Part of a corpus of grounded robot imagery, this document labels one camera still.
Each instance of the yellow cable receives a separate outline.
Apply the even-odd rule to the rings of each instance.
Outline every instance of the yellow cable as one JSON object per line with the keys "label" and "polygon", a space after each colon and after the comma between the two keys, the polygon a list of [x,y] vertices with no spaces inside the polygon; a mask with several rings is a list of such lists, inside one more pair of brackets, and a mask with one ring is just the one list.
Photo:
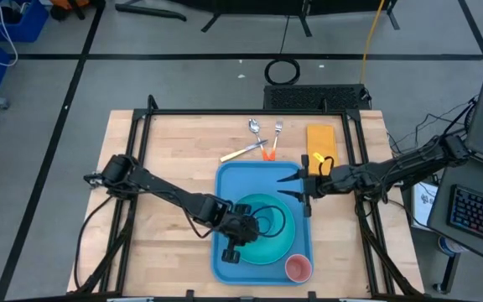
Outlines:
{"label": "yellow cable", "polygon": [[366,56],[368,55],[368,49],[370,48],[370,42],[372,40],[372,35],[374,34],[374,29],[376,29],[377,20],[379,19],[379,15],[380,15],[380,13],[382,13],[384,2],[385,2],[385,0],[382,0],[379,3],[379,8],[377,9],[376,17],[374,18],[374,21],[372,22],[372,28],[370,29],[370,33],[368,33],[368,39],[366,39],[365,54],[362,56],[362,69],[361,69],[361,79],[360,79],[361,84],[365,83]]}

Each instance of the keyboard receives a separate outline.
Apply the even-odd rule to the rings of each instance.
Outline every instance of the keyboard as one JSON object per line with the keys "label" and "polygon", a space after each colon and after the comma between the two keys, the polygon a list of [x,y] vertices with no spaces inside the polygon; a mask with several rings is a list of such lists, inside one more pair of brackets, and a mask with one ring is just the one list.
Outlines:
{"label": "keyboard", "polygon": [[483,194],[454,185],[448,224],[483,238]]}

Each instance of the blue tray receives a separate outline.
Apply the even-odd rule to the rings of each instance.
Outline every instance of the blue tray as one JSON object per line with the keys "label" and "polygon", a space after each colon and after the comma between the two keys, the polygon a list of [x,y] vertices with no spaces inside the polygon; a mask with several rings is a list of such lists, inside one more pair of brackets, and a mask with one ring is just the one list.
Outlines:
{"label": "blue tray", "polygon": [[299,165],[292,162],[233,161],[223,164],[216,174],[216,195],[222,199],[238,202],[250,194],[268,194],[284,202],[295,220],[295,238],[290,250],[275,263],[256,265],[240,260],[238,264],[221,261],[226,248],[225,236],[214,232],[211,240],[211,269],[216,278],[224,284],[240,285],[299,285],[288,279],[284,271],[286,259],[300,253],[314,266],[310,220],[303,216],[302,204],[292,196],[280,194],[277,190],[301,191],[301,180],[278,183],[286,176],[296,173]]}

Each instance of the knife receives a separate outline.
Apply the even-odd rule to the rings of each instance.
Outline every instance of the knife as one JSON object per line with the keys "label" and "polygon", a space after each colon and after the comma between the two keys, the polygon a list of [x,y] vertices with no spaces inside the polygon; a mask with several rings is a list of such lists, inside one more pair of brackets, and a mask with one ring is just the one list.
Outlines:
{"label": "knife", "polygon": [[227,160],[231,160],[231,159],[234,159],[236,156],[238,155],[241,155],[241,154],[244,154],[245,152],[249,151],[249,150],[253,150],[254,148],[257,148],[257,147],[260,147],[264,144],[267,143],[267,139],[264,139],[258,143],[254,143],[252,144],[251,146],[247,146],[245,148],[243,148],[242,150],[239,150],[239,151],[236,151],[234,153],[231,153],[231,154],[228,154],[228,155],[225,155],[223,156],[222,158],[220,158],[219,160],[224,163],[226,162]]}

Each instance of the pink cup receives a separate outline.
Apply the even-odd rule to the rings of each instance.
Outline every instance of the pink cup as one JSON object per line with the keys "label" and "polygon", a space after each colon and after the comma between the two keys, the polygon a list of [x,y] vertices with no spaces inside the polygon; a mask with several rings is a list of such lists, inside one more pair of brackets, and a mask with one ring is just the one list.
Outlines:
{"label": "pink cup", "polygon": [[312,264],[301,254],[294,254],[286,260],[284,265],[288,278],[297,283],[309,280],[312,275]]}

